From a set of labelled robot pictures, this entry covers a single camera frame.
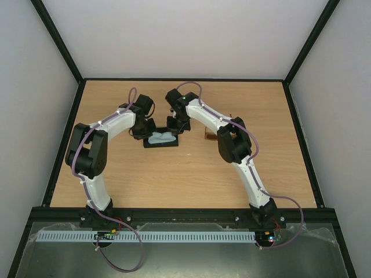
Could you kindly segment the light blue cleaning cloth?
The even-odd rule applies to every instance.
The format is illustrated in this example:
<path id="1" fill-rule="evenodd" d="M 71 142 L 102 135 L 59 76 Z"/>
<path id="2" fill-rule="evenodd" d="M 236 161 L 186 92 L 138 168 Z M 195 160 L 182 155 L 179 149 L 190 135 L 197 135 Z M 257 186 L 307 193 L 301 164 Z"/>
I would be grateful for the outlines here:
<path id="1" fill-rule="evenodd" d="M 169 142 L 174 142 L 176 137 L 172 132 L 153 132 L 152 135 L 148 138 L 149 144 L 164 144 Z"/>

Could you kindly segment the black glasses case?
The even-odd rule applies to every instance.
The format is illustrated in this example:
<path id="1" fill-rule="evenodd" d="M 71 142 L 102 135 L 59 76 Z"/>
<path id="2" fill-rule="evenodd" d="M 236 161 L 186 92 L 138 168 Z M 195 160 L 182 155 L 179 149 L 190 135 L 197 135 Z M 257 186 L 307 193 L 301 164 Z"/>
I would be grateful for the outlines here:
<path id="1" fill-rule="evenodd" d="M 172 133 L 167 127 L 158 127 L 152 135 L 143 140 L 144 148 L 178 147 L 178 135 Z"/>

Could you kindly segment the brown sunglasses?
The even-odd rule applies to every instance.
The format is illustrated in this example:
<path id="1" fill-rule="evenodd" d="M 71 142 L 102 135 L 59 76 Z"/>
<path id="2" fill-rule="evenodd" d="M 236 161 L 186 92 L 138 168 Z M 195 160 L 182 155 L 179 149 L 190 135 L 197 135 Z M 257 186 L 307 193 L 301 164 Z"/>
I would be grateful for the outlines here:
<path id="1" fill-rule="evenodd" d="M 205 139 L 217 141 L 217 132 L 221 127 L 227 126 L 229 123 L 222 120 L 222 116 L 210 116 L 205 124 Z"/>

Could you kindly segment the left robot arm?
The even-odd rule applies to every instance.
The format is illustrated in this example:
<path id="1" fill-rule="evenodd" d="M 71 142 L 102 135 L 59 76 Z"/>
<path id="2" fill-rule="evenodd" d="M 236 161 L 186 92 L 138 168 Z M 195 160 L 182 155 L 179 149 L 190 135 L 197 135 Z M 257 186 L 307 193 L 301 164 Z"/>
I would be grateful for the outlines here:
<path id="1" fill-rule="evenodd" d="M 81 224 L 88 228 L 104 229 L 118 224 L 113 212 L 113 201 L 104 183 L 103 171 L 107 164 L 108 143 L 125 130 L 136 140 L 145 140 L 156 130 L 154 101 L 145 95 L 125 103 L 106 118 L 89 125 L 79 123 L 72 131 L 66 153 L 66 164 L 80 179 L 87 197 L 86 210 L 81 212 Z"/>

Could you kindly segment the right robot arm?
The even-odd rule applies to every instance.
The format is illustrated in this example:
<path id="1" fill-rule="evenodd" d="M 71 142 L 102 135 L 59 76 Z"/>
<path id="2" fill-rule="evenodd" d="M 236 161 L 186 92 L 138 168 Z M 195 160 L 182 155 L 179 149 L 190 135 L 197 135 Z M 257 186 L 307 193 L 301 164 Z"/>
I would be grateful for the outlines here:
<path id="1" fill-rule="evenodd" d="M 168 117 L 171 131 L 182 133 L 189 130 L 187 125 L 191 119 L 195 119 L 217 136 L 221 158 L 235 167 L 247 191 L 254 223 L 260 227 L 267 226 L 273 220 L 277 206 L 273 198 L 268 196 L 255 168 L 250 140 L 252 136 L 247 133 L 243 120 L 215 111 L 193 92 L 182 95 L 177 89 L 172 89 L 165 100 L 173 111 L 173 116 Z"/>

